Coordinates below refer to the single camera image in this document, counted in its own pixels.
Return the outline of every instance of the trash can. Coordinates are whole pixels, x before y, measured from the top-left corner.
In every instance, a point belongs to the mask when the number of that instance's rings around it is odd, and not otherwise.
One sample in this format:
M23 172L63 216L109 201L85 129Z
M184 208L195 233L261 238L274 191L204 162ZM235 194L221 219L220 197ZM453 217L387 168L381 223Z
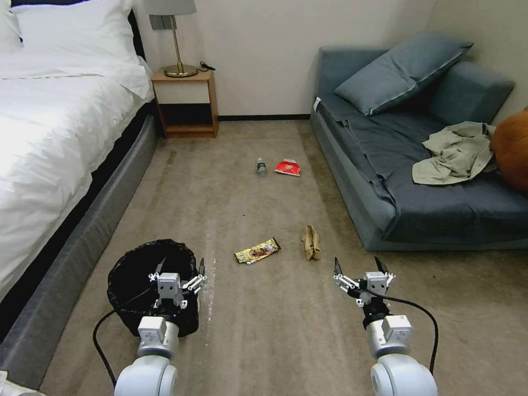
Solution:
M130 250L121 257L108 274L108 300L114 308L127 302L151 286L149 274L158 272L178 273L185 283L198 275L194 253L183 243L172 239L148 242ZM134 300L117 312L128 330L136 337L141 318L155 316L154 303L158 292L151 288L148 293ZM198 330L198 303L194 294L185 309L177 307L170 320L179 328L178 337Z

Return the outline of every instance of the power cord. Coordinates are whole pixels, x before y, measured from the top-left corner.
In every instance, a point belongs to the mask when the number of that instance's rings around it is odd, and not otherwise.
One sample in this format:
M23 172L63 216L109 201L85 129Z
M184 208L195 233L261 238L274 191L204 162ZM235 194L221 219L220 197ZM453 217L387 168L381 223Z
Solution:
M108 372L108 375L110 376L110 380L112 381L112 384L114 385L114 388L116 387L116 382L117 382L116 381L116 377L114 376L114 373L112 372L112 368L110 367L110 363L108 362L108 359L106 358L103 350L101 349L101 346L99 345L99 342L97 341L97 331L99 330L100 326L103 324L103 322L107 318L112 316L117 311L122 310L123 308L125 308L125 306L130 304L132 301L134 301L134 300L138 299L139 297L143 296L144 294L148 293L150 290L151 290L151 288L148 288L145 291L143 291L142 293L138 294L136 297L133 297L130 300L128 300L127 302L124 302L121 305L119 305L118 307L114 308L112 311L110 311L109 313L104 315L98 321L98 323L95 325L95 327L93 328L93 334L92 334L93 345L95 346L95 349L97 349L97 352L99 353L99 356L101 357L101 360L103 361L104 366L106 367L106 371Z
M430 313L429 311L427 311L421 305L419 305L419 304L417 304L415 302L412 302L412 301L402 300L402 299L399 299L399 298L396 298L396 297L384 296L384 295L377 294L374 291L370 291L370 290L366 290L366 292L372 294L373 296L376 296L376 297L379 297L381 299L384 299L384 300L395 301L396 303L407 304L407 305L410 305L410 306L412 306L414 308L418 308L420 311L424 312L432 320L433 326L434 326L434 343L433 343L433 351L431 353L431 361L429 363L429 371L431 372L431 374L433 374L433 371L435 370L436 353L438 351L438 323L437 323L435 317L433 316L433 314Z
M198 68L199 71L201 72L206 72L208 70L216 70L213 66L209 66L207 63L205 63L204 61L200 61L200 67Z

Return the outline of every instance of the red snack wrapper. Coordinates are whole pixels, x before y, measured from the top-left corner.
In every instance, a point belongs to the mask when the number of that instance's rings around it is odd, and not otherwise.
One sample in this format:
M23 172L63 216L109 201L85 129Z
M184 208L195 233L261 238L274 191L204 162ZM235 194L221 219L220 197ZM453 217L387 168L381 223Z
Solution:
M275 167L275 172L290 176L301 176L301 168L294 159L285 159L283 162L279 162Z

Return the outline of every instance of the water bottle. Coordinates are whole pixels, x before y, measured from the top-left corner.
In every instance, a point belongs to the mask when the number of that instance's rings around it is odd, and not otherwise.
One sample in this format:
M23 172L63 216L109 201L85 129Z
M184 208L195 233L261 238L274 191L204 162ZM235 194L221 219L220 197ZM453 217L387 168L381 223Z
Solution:
M260 177L266 176L266 164L261 158L257 160L257 174Z

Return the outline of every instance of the orange pillow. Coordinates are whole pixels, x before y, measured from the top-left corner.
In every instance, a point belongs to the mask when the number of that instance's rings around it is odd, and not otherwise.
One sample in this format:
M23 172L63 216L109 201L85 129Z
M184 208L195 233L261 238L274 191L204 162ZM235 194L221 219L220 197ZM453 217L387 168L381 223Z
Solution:
M504 179L528 194L528 107L503 121L491 144Z

